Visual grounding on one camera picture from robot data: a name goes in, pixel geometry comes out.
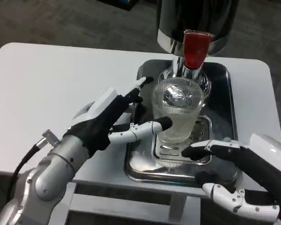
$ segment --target table leg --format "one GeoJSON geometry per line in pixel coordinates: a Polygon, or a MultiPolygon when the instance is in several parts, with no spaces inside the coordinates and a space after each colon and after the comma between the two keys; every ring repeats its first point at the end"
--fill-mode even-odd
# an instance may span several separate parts
{"type": "Polygon", "coordinates": [[[63,199],[55,206],[52,211],[48,225],[66,225],[70,211],[70,205],[76,190],[75,183],[68,183],[63,199]]]}
{"type": "Polygon", "coordinates": [[[169,221],[180,222],[183,215],[186,198],[186,195],[172,195],[170,200],[169,221]]]}

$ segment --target robotic arm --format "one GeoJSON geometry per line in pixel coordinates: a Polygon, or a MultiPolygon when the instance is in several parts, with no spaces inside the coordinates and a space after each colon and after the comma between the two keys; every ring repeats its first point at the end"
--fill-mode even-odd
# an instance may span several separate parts
{"type": "Polygon", "coordinates": [[[233,162],[268,192],[227,190],[215,174],[199,173],[196,181],[216,204],[241,217],[275,222],[281,220],[281,144],[269,136],[253,134],[248,146],[209,140],[194,143],[182,155],[199,160],[214,155],[233,162]]]}
{"type": "Polygon", "coordinates": [[[141,125],[114,126],[119,117],[130,109],[131,103],[142,101],[140,88],[151,81],[153,79],[145,77],[137,80],[125,96],[108,89],[96,102],[88,104],[76,115],[61,140],[50,130],[46,131],[31,150],[36,152],[47,143],[54,148],[36,168],[20,175],[14,198],[0,214],[0,225],[48,224],[52,210],[65,194],[67,183],[97,150],[105,150],[110,144],[135,142],[170,128],[172,121],[168,117],[141,125]]]}

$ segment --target white table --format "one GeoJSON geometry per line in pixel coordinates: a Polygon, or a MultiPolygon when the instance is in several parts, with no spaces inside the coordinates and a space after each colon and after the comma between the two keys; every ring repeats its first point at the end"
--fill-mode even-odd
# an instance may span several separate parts
{"type": "MultiPolygon", "coordinates": [[[[124,93],[136,79],[138,67],[150,59],[170,60],[171,55],[17,43],[3,46],[0,49],[0,173],[12,173],[45,129],[50,128],[60,138],[77,111],[96,100],[106,88],[112,86],[124,93]]],[[[206,61],[223,64],[231,74],[239,141],[248,143],[250,135],[255,132],[270,135],[281,142],[268,66],[259,60],[209,57],[206,61]]],[[[49,150],[47,146],[37,153],[22,172],[36,166],[49,150]]],[[[165,192],[175,196],[204,196],[198,188],[140,183],[129,179],[123,171],[125,150],[122,146],[97,152],[80,169],[74,182],[165,192]]],[[[246,175],[240,186],[263,189],[246,175]]],[[[73,195],[74,188],[75,184],[69,184],[68,195],[60,207],[56,207],[53,219],[59,219],[61,213],[58,211],[65,212],[70,208],[169,222],[168,218],[160,219],[168,207],[161,209],[147,203],[132,206],[132,202],[123,200],[73,195]],[[113,208],[113,204],[126,203],[131,205],[126,213],[113,208]],[[147,210],[140,212],[143,214],[133,213],[144,207],[147,210]]],[[[173,204],[175,199],[179,202],[179,197],[173,198],[173,204]]],[[[181,223],[189,223],[188,219],[192,219],[193,224],[198,222],[193,217],[198,213],[200,199],[188,197],[185,210],[193,207],[193,203],[197,204],[197,211],[192,208],[192,213],[188,211],[182,216],[181,223]]]]}

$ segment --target black cable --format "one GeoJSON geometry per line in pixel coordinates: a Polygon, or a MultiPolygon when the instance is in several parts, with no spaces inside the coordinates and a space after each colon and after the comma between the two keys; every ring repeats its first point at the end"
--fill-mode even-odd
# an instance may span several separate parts
{"type": "Polygon", "coordinates": [[[27,163],[28,160],[30,160],[39,150],[40,150],[40,148],[38,146],[33,145],[32,148],[29,150],[29,152],[24,156],[24,158],[21,160],[21,162],[17,166],[16,170],[13,173],[13,176],[11,178],[11,181],[9,183],[9,187],[8,187],[8,190],[7,190],[7,198],[6,198],[7,202],[9,202],[10,199],[11,199],[11,192],[12,192],[13,187],[14,187],[16,181],[17,181],[17,177],[18,177],[18,174],[19,174],[20,170],[25,165],[25,163],[27,163]]]}

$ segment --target drink dispenser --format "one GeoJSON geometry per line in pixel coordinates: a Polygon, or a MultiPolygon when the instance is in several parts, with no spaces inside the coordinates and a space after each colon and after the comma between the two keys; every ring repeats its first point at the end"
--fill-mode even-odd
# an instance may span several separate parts
{"type": "Polygon", "coordinates": [[[215,55],[225,47],[238,3],[239,0],[158,0],[157,42],[173,54],[171,67],[160,74],[158,81],[171,77],[193,79],[208,97],[211,82],[201,66],[207,55],[215,55]],[[185,64],[194,60],[196,67],[185,64]]]}

